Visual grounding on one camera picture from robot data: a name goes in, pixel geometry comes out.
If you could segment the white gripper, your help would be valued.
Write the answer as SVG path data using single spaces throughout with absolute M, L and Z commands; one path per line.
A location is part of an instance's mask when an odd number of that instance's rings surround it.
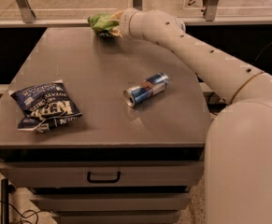
M 112 28 L 109 32 L 115 37 L 128 37 L 133 39 L 145 40 L 144 37 L 144 18 L 145 12 L 135 8 L 119 10 L 111 15 L 111 18 L 119 21 L 119 27 Z

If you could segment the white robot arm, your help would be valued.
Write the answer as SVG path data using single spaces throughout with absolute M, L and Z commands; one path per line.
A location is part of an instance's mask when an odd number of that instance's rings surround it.
M 186 34 L 163 11 L 115 17 L 122 36 L 171 51 L 226 102 L 205 145 L 206 224 L 272 224 L 272 76 Z

